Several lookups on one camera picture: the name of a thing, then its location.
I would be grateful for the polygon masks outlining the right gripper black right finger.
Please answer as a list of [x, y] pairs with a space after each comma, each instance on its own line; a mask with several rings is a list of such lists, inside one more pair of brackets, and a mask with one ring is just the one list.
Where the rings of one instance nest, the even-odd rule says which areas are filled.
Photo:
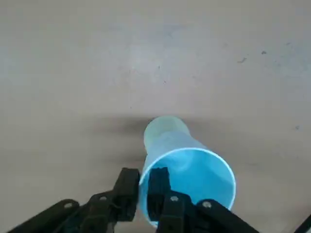
[[213, 199], [193, 204], [190, 196], [171, 189], [168, 169], [150, 172], [147, 210], [157, 233], [256, 233], [257, 230]]

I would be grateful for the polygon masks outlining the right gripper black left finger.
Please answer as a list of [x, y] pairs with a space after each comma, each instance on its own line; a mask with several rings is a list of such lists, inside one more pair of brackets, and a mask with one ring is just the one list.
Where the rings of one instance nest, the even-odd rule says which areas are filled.
[[64, 199], [14, 227], [12, 233], [113, 233], [119, 222], [134, 219], [138, 169], [123, 168], [112, 190], [93, 195], [83, 205]]

